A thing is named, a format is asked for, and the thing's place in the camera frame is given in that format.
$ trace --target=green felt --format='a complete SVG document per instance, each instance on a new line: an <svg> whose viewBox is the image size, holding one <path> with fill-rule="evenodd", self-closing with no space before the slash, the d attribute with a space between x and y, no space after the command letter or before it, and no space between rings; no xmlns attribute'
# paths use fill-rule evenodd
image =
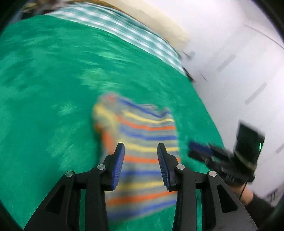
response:
<svg viewBox="0 0 284 231"><path fill-rule="evenodd" d="M207 172L186 157L187 142L222 141L185 76L105 31L36 16L8 26L0 38L0 199L21 227L67 170L80 173L97 163L91 108L108 91L169 107L182 162ZM174 211L110 223L110 229L170 231Z"/></svg>

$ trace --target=hand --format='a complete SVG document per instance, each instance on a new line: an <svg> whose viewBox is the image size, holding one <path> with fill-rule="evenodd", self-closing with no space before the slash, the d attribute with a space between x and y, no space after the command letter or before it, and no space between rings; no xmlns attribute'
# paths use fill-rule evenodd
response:
<svg viewBox="0 0 284 231"><path fill-rule="evenodd" d="M230 189L239 197L242 193L242 190L245 185L242 186L229 186ZM246 186L242 197L241 197L241 202L244 204L244 206L248 205L251 201L253 200L253 191L249 190L248 187Z"/></svg>

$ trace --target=white wall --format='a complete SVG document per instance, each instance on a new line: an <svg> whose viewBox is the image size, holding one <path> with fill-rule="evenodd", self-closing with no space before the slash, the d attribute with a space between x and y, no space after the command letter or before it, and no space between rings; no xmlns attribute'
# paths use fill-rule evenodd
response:
<svg viewBox="0 0 284 231"><path fill-rule="evenodd" d="M239 120L265 133L251 186L264 197L284 181L284 46L255 5L246 11L250 17L238 32L199 68L206 81L194 86L226 148L233 148Z"/></svg>
<svg viewBox="0 0 284 231"><path fill-rule="evenodd" d="M240 119L265 133L252 188L267 195L284 179L284 44L276 29L251 0L145 1L189 34L183 52L194 55L181 52L182 63L224 145L233 148Z"/></svg>

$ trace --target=metal screw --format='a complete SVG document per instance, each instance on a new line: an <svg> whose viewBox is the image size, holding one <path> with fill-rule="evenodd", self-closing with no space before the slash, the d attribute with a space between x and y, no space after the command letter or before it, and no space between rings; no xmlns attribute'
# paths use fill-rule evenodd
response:
<svg viewBox="0 0 284 231"><path fill-rule="evenodd" d="M209 175L215 177L215 176L217 176L217 173L215 171L210 171Z"/></svg>
<svg viewBox="0 0 284 231"><path fill-rule="evenodd" d="M104 165L104 164L99 164L98 166L97 166L97 169L98 170L104 170L106 168L106 166Z"/></svg>
<svg viewBox="0 0 284 231"><path fill-rule="evenodd" d="M185 166L183 164L178 164L177 169L184 170Z"/></svg>
<svg viewBox="0 0 284 231"><path fill-rule="evenodd" d="M72 171L68 171L68 172L65 173L65 176L71 177L71 176L73 176L73 172Z"/></svg>

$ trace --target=black sleeve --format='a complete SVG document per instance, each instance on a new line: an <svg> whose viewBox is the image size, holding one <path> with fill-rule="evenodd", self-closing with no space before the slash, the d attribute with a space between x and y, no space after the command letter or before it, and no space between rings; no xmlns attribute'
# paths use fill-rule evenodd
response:
<svg viewBox="0 0 284 231"><path fill-rule="evenodd" d="M274 209L265 200L260 199L255 194L253 195L252 201L245 208L257 227L262 225Z"/></svg>

